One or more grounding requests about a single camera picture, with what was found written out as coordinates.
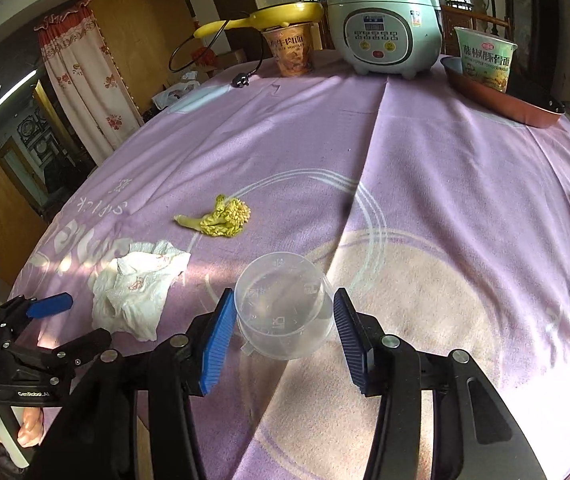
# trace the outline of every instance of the chinese characters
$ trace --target chinese characters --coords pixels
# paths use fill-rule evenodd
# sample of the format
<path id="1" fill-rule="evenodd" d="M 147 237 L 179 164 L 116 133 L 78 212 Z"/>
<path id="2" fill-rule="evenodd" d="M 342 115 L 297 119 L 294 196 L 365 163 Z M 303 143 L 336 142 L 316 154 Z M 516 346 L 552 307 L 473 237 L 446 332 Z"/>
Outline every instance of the chinese characters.
<path id="1" fill-rule="evenodd" d="M 277 40 L 270 40 L 270 46 L 278 46 L 283 48 L 284 46 L 294 47 L 299 43 L 304 43 L 305 39 L 302 34 L 294 36 L 293 38 L 278 38 Z"/>
<path id="2" fill-rule="evenodd" d="M 511 59 L 509 57 L 501 56 L 500 54 L 492 54 L 480 48 L 473 48 L 469 45 L 463 46 L 463 51 L 466 56 L 475 57 L 481 61 L 488 63 L 493 63 L 500 66 L 508 67 L 510 65 Z"/>
<path id="3" fill-rule="evenodd" d="M 382 32 L 368 30 L 354 30 L 354 38 L 356 40 L 383 40 L 398 41 L 398 32 L 384 30 Z"/>

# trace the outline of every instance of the blue gripper pad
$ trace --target blue gripper pad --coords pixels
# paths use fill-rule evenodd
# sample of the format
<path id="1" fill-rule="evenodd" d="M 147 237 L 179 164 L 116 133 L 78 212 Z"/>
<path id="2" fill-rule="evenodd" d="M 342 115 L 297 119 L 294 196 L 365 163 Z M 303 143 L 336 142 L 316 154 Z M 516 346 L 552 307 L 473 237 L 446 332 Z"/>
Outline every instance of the blue gripper pad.
<path id="1" fill-rule="evenodd" d="M 236 323 L 236 305 L 234 292 L 226 288 L 214 311 L 216 324 L 203 350 L 203 367 L 200 375 L 200 391 L 207 395 L 218 384 L 223 369 L 229 340 Z"/>
<path id="2" fill-rule="evenodd" d="M 359 334 L 363 332 L 363 329 L 358 320 L 358 313 L 344 288 L 339 288 L 334 294 L 334 320 L 340 336 L 342 351 L 350 369 L 351 381 L 360 388 L 362 394 L 365 394 L 369 378 L 367 376 L 367 350 Z"/>
<path id="3" fill-rule="evenodd" d="M 67 292 L 62 292 L 61 294 L 32 303 L 27 310 L 27 317 L 42 319 L 43 317 L 54 316 L 69 310 L 73 304 L 74 300 L 71 295 Z"/>

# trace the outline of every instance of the floral curtain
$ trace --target floral curtain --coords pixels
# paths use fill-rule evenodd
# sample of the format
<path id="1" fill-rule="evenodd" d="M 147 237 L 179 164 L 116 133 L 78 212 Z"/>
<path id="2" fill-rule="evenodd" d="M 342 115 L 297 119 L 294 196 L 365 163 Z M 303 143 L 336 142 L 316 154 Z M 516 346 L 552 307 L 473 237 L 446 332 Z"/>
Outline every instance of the floral curtain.
<path id="1" fill-rule="evenodd" d="M 89 1 L 47 16 L 34 30 L 60 104 L 100 165 L 143 121 L 87 7 Z"/>

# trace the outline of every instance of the instant noodle cup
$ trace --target instant noodle cup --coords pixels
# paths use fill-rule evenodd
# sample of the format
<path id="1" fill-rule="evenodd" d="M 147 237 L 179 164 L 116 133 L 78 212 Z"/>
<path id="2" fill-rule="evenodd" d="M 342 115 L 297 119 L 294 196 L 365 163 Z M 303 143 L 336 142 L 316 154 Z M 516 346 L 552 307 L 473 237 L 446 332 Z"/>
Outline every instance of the instant noodle cup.
<path id="1" fill-rule="evenodd" d="M 314 69 L 311 23 L 265 30 L 263 36 L 276 58 L 281 75 L 285 77 L 303 75 Z"/>
<path id="2" fill-rule="evenodd" d="M 472 28 L 454 27 L 463 74 L 499 92 L 507 90 L 516 43 Z"/>

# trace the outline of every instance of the black power cord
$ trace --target black power cord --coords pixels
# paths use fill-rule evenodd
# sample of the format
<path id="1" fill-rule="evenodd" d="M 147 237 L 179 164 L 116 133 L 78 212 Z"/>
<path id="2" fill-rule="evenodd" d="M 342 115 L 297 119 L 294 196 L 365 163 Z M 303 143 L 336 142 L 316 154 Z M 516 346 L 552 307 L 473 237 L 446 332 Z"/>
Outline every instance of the black power cord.
<path id="1" fill-rule="evenodd" d="M 187 67 L 191 66 L 193 63 L 196 63 L 199 59 L 201 59 L 208 50 L 211 50 L 211 46 L 214 44 L 214 42 L 220 37 L 220 35 L 223 33 L 223 30 L 225 30 L 225 27 L 227 26 L 227 23 L 231 22 L 232 20 L 226 20 L 225 23 L 223 23 L 223 26 L 220 27 L 218 29 L 218 32 L 216 33 L 216 35 L 214 36 L 214 38 L 209 42 L 209 44 L 207 45 L 206 49 L 203 50 L 200 54 L 198 54 L 198 56 L 196 57 L 196 59 L 192 59 L 190 62 L 188 62 L 186 65 L 181 66 L 180 68 L 174 70 L 172 68 L 172 61 L 174 60 L 174 57 L 176 56 L 176 53 L 182 48 L 184 47 L 187 43 L 189 43 L 189 41 L 191 41 L 194 37 L 190 36 L 189 38 L 187 38 L 185 41 L 183 41 L 179 46 L 176 47 L 176 49 L 174 50 L 174 52 L 172 52 L 172 55 L 169 58 L 169 63 L 167 64 L 167 68 L 170 70 L 170 72 L 182 72 L 183 70 L 185 70 Z M 253 70 L 249 71 L 249 72 L 241 72 L 239 73 L 232 81 L 232 86 L 235 88 L 242 88 L 243 86 L 249 86 L 249 78 L 254 75 L 256 72 L 258 72 L 258 69 L 260 68 L 260 66 L 262 65 L 262 60 L 264 59 L 265 56 L 265 46 L 262 40 L 262 34 L 260 33 L 260 30 L 255 29 L 256 32 L 258 32 L 258 37 L 260 38 L 260 59 L 258 60 L 258 64 L 256 65 L 256 68 L 254 68 Z"/>
<path id="2" fill-rule="evenodd" d="M 192 63 L 196 63 L 201 57 L 203 57 L 208 50 L 211 50 L 211 46 L 214 44 L 214 42 L 218 39 L 218 37 L 223 33 L 223 31 L 225 30 L 225 27 L 227 26 L 227 23 L 231 22 L 232 20 L 226 20 L 225 23 L 223 23 L 223 26 L 220 27 L 218 29 L 218 32 L 216 33 L 216 35 L 214 36 L 214 39 L 211 40 L 209 42 L 209 44 L 207 45 L 207 48 L 205 50 L 203 50 L 200 54 L 198 54 L 198 56 L 196 57 L 196 59 L 192 59 L 190 62 L 187 63 L 187 65 L 181 66 L 180 68 L 174 70 L 172 68 L 172 61 L 174 60 L 174 56 L 176 56 L 176 53 L 182 49 L 186 44 L 188 44 L 191 40 L 194 39 L 193 34 L 188 37 L 185 41 L 183 41 L 179 46 L 176 47 L 176 50 L 174 50 L 172 52 L 172 55 L 169 58 L 169 63 L 167 64 L 167 68 L 169 69 L 170 72 L 182 72 L 183 70 L 185 70 L 188 66 L 190 66 Z"/>

